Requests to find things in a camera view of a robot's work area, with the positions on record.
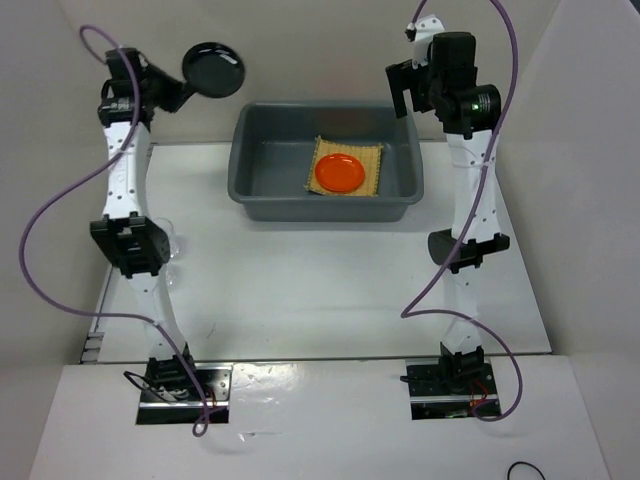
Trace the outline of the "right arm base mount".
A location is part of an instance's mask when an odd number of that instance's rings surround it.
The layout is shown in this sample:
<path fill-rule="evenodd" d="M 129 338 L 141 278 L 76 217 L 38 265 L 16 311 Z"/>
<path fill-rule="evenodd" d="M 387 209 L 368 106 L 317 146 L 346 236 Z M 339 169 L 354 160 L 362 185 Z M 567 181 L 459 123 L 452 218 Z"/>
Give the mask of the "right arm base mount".
<path fill-rule="evenodd" d="M 502 414 L 491 364 L 484 349 L 467 354 L 441 350 L 437 358 L 406 362 L 400 381 L 407 385 L 414 420 L 490 419 Z"/>

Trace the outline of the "woven bamboo mat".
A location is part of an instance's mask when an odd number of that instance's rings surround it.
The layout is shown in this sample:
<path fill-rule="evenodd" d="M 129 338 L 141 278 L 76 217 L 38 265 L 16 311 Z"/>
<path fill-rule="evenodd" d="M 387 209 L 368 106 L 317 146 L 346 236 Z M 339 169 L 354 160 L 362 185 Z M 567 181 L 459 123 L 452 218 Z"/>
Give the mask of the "woven bamboo mat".
<path fill-rule="evenodd" d="M 323 196 L 375 197 L 378 192 L 383 150 L 384 147 L 381 144 L 356 146 L 328 141 L 321 136 L 317 136 L 305 190 Z M 365 169 L 366 178 L 357 190 L 343 194 L 333 193 L 325 190 L 317 183 L 314 176 L 316 162 L 325 155 L 332 153 L 345 153 L 361 161 Z"/>

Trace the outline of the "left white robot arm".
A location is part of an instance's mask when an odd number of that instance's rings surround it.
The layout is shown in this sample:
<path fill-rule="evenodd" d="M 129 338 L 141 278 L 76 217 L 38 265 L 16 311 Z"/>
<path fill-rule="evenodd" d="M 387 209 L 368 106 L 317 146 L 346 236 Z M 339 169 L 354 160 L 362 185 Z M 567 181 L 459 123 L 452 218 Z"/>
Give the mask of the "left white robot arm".
<path fill-rule="evenodd" d="M 149 349 L 143 377 L 151 395 L 182 401 L 197 394 L 199 375 L 175 319 L 166 282 L 168 233 L 149 215 L 146 174 L 151 158 L 150 124 L 157 107 L 168 109 L 182 83 L 141 62 L 130 47 L 106 54 L 110 77 L 101 90 L 98 117 L 108 147 L 108 188 L 90 234 L 134 292 Z"/>

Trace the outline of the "orange plastic plate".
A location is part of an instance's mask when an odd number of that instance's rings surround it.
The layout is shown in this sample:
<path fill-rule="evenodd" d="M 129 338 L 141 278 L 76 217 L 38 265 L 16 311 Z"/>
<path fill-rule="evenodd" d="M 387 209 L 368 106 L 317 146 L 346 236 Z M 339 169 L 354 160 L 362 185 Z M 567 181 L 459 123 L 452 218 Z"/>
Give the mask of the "orange plastic plate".
<path fill-rule="evenodd" d="M 356 157 L 345 153 L 332 153 L 320 158 L 314 167 L 317 183 L 333 193 L 350 193 L 365 181 L 363 164 Z"/>

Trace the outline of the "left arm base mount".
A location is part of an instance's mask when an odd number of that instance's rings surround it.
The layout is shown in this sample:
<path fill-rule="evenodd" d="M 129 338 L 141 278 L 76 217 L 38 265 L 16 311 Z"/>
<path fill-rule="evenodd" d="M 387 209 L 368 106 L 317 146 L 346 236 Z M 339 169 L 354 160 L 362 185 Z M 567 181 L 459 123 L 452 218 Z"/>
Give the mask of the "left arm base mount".
<path fill-rule="evenodd" d="M 207 400 L 211 424 L 229 422 L 232 372 L 231 364 L 196 365 L 195 376 Z M 123 376 L 140 392 L 137 425 L 193 424 L 204 414 L 201 397 L 190 380 L 184 388 L 167 390 L 145 375 L 126 370 Z"/>

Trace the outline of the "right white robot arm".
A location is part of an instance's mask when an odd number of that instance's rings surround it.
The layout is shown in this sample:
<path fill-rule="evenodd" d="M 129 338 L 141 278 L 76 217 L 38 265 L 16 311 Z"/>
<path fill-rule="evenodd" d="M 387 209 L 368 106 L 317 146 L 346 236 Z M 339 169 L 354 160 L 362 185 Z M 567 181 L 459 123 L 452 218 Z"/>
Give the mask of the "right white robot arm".
<path fill-rule="evenodd" d="M 428 235 L 438 270 L 401 316 L 423 315 L 420 302 L 444 283 L 452 305 L 439 312 L 451 322 L 440 341 L 438 370 L 424 381 L 459 393 L 485 366 L 473 274 L 487 256 L 510 247 L 496 213 L 495 151 L 513 96 L 479 84 L 474 35 L 448 31 L 435 17 L 410 23 L 406 35 L 412 58 L 386 69 L 395 114 L 432 112 L 441 123 L 454 168 L 454 218 L 451 227 Z"/>

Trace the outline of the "black round plate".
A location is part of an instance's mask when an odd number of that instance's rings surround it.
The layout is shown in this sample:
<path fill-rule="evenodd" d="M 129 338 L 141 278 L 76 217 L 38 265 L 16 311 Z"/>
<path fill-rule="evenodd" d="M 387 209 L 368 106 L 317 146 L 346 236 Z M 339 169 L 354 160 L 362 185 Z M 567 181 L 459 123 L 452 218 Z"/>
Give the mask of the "black round plate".
<path fill-rule="evenodd" d="M 230 47 L 203 42 L 191 47 L 182 60 L 186 84 L 207 98 L 226 98 L 244 84 L 246 68 L 242 58 Z"/>

